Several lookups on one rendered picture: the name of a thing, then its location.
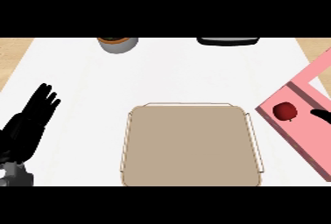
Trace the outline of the black appliance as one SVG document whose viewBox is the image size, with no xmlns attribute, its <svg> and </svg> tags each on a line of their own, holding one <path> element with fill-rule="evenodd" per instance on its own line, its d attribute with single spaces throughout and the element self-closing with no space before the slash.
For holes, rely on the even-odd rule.
<svg viewBox="0 0 331 224">
<path fill-rule="evenodd" d="M 207 46 L 249 46 L 257 43 L 259 38 L 197 38 L 197 40 Z"/>
</svg>

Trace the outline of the grey pot with orange rim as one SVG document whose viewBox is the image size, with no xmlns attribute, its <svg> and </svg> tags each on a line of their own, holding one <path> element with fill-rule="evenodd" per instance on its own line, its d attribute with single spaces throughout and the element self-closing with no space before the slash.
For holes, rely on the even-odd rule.
<svg viewBox="0 0 331 224">
<path fill-rule="evenodd" d="M 119 38 L 113 40 L 105 40 L 98 38 L 99 45 L 108 53 L 120 54 L 126 53 L 139 43 L 138 38 Z"/>
</svg>

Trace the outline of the pink tray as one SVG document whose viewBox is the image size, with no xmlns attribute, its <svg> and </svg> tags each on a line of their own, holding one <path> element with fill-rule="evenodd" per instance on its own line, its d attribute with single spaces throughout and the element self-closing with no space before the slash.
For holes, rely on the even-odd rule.
<svg viewBox="0 0 331 224">
<path fill-rule="evenodd" d="M 327 182 L 331 182 L 331 124 L 312 115 L 311 110 L 322 109 L 331 112 L 331 98 L 311 85 L 311 81 L 330 67 L 331 48 L 256 108 Z M 274 107 L 284 102 L 294 105 L 297 115 L 281 121 L 275 116 Z"/>
</svg>

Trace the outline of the tan cardboard box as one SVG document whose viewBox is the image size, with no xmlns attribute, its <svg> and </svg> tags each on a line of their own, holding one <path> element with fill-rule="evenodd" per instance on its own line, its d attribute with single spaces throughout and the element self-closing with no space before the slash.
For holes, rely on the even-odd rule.
<svg viewBox="0 0 331 224">
<path fill-rule="evenodd" d="M 250 114 L 231 104 L 148 104 L 129 113 L 124 186 L 259 186 Z"/>
</svg>

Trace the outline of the red tomato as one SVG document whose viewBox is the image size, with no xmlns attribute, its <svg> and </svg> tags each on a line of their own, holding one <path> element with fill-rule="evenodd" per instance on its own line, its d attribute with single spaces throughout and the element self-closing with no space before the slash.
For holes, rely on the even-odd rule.
<svg viewBox="0 0 331 224">
<path fill-rule="evenodd" d="M 293 121 L 297 116 L 296 106 L 290 102 L 283 102 L 274 106 L 274 116 L 280 121 Z"/>
</svg>

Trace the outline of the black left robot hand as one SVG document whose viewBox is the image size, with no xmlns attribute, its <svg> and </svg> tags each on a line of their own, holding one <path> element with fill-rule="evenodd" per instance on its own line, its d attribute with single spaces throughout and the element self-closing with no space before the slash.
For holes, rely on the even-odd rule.
<svg viewBox="0 0 331 224">
<path fill-rule="evenodd" d="M 25 108 L 15 114 L 0 129 L 0 164 L 24 163 L 37 151 L 37 146 L 58 104 L 58 94 L 43 83 L 37 88 Z"/>
</svg>

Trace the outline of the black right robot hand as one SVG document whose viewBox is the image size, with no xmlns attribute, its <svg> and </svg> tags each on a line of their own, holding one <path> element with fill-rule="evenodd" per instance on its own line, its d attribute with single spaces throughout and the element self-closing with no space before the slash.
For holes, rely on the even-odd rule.
<svg viewBox="0 0 331 224">
<path fill-rule="evenodd" d="M 322 120 L 325 120 L 331 124 L 331 112 L 322 109 L 312 109 L 311 114 L 320 117 Z"/>
</svg>

